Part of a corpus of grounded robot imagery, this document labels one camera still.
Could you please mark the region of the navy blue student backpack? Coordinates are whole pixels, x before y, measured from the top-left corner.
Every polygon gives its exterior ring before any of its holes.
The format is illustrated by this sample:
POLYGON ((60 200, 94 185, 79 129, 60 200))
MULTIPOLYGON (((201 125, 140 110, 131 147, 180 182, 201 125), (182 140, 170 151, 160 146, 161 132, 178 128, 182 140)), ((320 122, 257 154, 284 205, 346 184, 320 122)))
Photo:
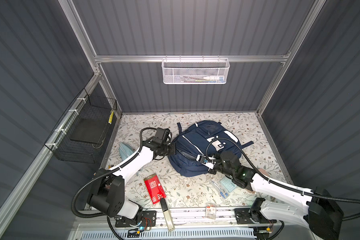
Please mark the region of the navy blue student backpack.
POLYGON ((238 158, 242 156, 232 142, 235 142, 241 149, 249 147, 254 142, 249 141, 241 144, 239 139, 224 126, 221 122, 204 120, 191 125, 186 130, 177 123, 179 135, 172 141, 175 145, 175 154, 169 156, 172 167, 184 177, 195 177, 209 172, 209 168, 197 161, 198 156, 209 155, 213 159, 224 151, 231 151, 238 158))

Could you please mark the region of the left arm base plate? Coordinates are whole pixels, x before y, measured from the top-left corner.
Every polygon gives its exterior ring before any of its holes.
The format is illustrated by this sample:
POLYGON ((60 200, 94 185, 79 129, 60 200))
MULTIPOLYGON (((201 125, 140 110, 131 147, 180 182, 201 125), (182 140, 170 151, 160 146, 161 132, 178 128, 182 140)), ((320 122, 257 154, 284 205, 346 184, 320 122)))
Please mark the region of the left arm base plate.
POLYGON ((131 220, 125 217, 116 219, 116 228, 127 228, 127 227, 155 227, 157 220, 157 211, 142 211, 141 216, 131 220))

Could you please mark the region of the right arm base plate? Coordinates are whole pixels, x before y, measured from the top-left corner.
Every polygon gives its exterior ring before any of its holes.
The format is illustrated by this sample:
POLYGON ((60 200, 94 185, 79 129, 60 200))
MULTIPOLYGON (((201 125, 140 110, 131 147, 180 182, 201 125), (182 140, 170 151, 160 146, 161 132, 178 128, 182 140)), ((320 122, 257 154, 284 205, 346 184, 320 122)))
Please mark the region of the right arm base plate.
POLYGON ((235 218, 238 224, 275 224, 277 220, 265 218, 260 211, 252 211, 250 208, 234 209, 235 218))

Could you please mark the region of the light green calculator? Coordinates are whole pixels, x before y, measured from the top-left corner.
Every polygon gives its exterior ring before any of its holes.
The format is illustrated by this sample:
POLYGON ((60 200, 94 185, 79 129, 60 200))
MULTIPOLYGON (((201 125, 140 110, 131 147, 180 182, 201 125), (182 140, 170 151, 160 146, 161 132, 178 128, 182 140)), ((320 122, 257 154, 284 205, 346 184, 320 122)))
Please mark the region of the light green calculator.
POLYGON ((220 180, 220 183, 229 193, 233 192, 237 188, 237 185, 234 184, 232 180, 227 177, 222 178, 220 180))

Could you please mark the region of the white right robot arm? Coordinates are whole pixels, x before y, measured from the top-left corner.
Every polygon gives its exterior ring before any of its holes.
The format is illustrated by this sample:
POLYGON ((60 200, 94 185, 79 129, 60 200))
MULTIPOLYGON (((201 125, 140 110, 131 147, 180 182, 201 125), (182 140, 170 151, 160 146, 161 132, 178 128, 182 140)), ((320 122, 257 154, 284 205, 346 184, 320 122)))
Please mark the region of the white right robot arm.
POLYGON ((242 189, 272 196, 280 203, 257 198, 250 214, 255 222, 261 218, 290 222, 306 227, 323 240, 337 240, 342 223, 360 218, 360 200, 336 198, 325 189, 311 190, 274 180, 261 173, 253 163, 242 166, 231 151, 197 156, 197 161, 213 172, 229 177, 242 189))

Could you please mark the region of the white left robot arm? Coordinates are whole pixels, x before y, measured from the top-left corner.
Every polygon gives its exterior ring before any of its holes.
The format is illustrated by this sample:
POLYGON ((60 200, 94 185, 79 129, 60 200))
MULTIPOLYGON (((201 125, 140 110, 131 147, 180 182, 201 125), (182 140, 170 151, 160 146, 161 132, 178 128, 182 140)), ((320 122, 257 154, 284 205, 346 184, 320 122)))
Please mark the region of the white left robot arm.
POLYGON ((135 225, 141 221, 143 207, 127 200, 125 187, 130 179, 145 165, 157 156, 170 156, 175 153, 171 144, 172 133, 169 129, 143 128, 139 133, 140 146, 126 160, 108 170, 99 169, 96 175, 73 196, 72 213, 79 218, 122 217, 135 225), (84 189, 90 188, 87 203, 99 212, 95 214, 81 213, 76 207, 76 201, 84 189))

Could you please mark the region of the light blue cloth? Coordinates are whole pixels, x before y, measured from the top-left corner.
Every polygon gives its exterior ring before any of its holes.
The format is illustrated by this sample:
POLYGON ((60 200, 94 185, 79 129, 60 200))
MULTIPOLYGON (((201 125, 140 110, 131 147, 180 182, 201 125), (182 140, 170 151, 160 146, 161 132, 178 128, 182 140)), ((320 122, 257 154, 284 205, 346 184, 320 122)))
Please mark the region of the light blue cloth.
POLYGON ((121 157, 121 163, 124 163, 125 161, 129 160, 131 157, 134 156, 135 150, 125 143, 120 143, 119 145, 119 154, 121 157))

